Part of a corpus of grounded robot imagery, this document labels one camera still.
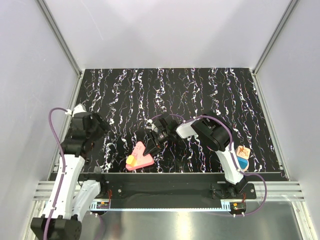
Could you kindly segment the yellow plug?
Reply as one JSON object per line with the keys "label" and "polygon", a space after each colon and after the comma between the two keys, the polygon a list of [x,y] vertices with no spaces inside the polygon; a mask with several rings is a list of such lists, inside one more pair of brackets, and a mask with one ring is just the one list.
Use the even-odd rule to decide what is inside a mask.
{"label": "yellow plug", "polygon": [[129,155],[126,159],[126,166],[129,168],[135,167],[137,164],[137,159],[134,155]]}

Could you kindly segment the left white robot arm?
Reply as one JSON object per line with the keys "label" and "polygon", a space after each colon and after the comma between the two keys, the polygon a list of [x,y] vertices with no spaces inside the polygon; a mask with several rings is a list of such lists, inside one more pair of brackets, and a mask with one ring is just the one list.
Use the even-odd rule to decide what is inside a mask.
{"label": "left white robot arm", "polygon": [[50,198],[30,228],[39,240],[78,240],[82,221],[95,197],[103,198],[108,186],[101,179],[85,180],[75,192],[87,154],[95,141],[108,131],[108,123],[97,112],[74,113],[68,132],[59,144],[59,169]]}

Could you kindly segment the pink triangular power socket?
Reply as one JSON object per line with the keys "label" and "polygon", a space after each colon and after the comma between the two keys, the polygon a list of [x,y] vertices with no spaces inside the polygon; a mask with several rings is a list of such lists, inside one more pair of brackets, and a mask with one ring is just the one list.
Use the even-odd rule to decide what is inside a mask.
{"label": "pink triangular power socket", "polygon": [[132,153],[130,154],[130,155],[134,155],[135,158],[137,159],[136,166],[128,167],[125,165],[128,171],[133,171],[140,168],[148,167],[155,163],[153,157],[150,154],[148,154],[147,156],[143,156],[144,150],[145,150],[145,145],[143,144],[143,142],[138,141],[135,147],[133,148]]}

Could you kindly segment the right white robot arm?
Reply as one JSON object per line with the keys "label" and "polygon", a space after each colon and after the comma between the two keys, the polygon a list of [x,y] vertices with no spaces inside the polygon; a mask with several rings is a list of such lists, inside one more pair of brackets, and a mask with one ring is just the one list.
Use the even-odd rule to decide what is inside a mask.
{"label": "right white robot arm", "polygon": [[153,117],[149,123],[144,156],[158,155],[165,148],[165,142],[197,136],[202,145],[215,152],[224,172],[226,183],[213,189],[212,193],[220,198],[234,199],[248,195],[248,180],[241,169],[234,147],[234,131],[222,117],[208,110],[200,116],[185,120],[182,116],[164,112]]}

